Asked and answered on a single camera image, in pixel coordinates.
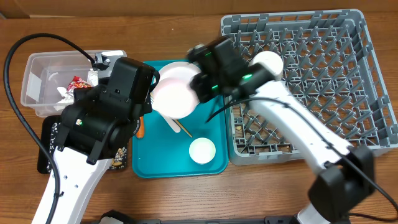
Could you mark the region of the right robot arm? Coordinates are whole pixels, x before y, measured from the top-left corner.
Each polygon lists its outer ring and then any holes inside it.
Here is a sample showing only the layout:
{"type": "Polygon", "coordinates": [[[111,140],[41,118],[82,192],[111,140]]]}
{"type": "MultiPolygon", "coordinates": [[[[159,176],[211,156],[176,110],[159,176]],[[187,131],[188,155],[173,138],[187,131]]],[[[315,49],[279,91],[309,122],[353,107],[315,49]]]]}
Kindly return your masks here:
{"type": "Polygon", "coordinates": [[[351,210],[374,192],[374,156],[339,137],[295,99],[282,81],[282,58],[262,51],[247,62],[227,37],[197,45],[187,58],[200,67],[190,84],[200,102],[224,95],[247,103],[300,151],[316,175],[310,204],[292,223],[348,223],[351,210]]]}

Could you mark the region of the red snack wrapper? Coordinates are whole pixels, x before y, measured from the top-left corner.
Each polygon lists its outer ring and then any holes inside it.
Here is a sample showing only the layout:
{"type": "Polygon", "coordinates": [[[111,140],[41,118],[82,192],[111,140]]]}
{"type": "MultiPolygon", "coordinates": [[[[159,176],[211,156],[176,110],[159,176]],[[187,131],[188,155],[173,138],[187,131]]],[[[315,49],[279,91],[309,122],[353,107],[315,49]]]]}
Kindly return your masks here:
{"type": "Polygon", "coordinates": [[[74,76],[73,80],[69,83],[68,88],[67,88],[67,92],[72,92],[74,91],[74,89],[76,88],[90,88],[91,85],[84,81],[84,79],[74,76]]]}

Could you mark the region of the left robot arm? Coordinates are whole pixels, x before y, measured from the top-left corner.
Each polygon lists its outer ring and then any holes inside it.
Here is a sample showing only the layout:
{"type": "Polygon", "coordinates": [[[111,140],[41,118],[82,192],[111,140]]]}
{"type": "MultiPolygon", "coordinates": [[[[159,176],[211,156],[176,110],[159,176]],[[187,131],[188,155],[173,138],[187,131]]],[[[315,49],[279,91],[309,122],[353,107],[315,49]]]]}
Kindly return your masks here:
{"type": "Polygon", "coordinates": [[[60,116],[52,169],[33,223],[80,223],[95,187],[118,149],[126,146],[150,113],[158,71],[119,57],[97,67],[98,85],[78,88],[60,116]]]}

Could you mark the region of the small white plate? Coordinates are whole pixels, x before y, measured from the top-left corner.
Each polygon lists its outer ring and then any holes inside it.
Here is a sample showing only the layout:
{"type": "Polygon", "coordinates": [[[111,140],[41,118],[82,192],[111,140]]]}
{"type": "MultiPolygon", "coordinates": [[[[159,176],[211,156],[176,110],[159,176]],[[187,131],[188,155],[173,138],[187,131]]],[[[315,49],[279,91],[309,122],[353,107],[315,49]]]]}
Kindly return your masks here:
{"type": "Polygon", "coordinates": [[[267,68],[276,80],[281,80],[284,71],[284,61],[275,52],[263,51],[256,54],[250,61],[249,66],[260,63],[267,68]]]}

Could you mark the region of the white green tissue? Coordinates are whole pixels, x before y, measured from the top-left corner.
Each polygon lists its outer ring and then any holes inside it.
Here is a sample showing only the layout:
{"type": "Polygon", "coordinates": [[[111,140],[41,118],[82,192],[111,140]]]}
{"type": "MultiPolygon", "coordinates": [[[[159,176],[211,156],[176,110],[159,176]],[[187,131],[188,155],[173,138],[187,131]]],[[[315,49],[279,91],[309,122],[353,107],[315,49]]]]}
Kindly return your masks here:
{"type": "Polygon", "coordinates": [[[87,83],[90,86],[98,85],[98,72],[96,70],[90,70],[88,72],[87,83]]]}

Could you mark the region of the white napkin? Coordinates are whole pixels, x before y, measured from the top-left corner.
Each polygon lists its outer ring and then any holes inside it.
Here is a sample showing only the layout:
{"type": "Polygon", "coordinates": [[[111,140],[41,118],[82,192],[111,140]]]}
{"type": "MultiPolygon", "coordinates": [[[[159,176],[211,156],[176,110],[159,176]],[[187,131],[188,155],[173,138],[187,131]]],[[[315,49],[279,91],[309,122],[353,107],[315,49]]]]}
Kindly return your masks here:
{"type": "Polygon", "coordinates": [[[62,96],[62,99],[54,106],[56,111],[63,110],[66,107],[66,104],[72,104],[74,102],[73,94],[70,93],[66,88],[58,87],[57,91],[62,96]]]}

